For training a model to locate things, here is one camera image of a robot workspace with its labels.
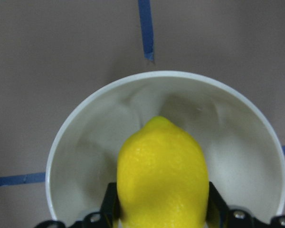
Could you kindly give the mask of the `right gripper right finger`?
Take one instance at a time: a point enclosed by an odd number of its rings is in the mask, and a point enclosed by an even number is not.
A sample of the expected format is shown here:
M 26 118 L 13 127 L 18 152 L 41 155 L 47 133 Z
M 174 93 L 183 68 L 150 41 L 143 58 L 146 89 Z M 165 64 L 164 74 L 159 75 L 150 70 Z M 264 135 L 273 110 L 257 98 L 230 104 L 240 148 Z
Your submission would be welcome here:
M 209 228 L 285 228 L 285 215 L 272 217 L 269 223 L 264 223 L 244 209 L 228 206 L 210 182 L 206 224 Z

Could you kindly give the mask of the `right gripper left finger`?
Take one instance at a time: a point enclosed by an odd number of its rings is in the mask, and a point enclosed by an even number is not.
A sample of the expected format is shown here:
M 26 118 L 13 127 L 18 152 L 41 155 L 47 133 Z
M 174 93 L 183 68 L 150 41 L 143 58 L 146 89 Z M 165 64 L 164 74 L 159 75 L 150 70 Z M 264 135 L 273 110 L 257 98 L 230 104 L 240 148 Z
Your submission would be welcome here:
M 101 204 L 96 212 L 87 214 L 82 220 L 75 221 L 70 228 L 117 228 L 119 219 L 119 199 L 116 182 L 110 182 Z

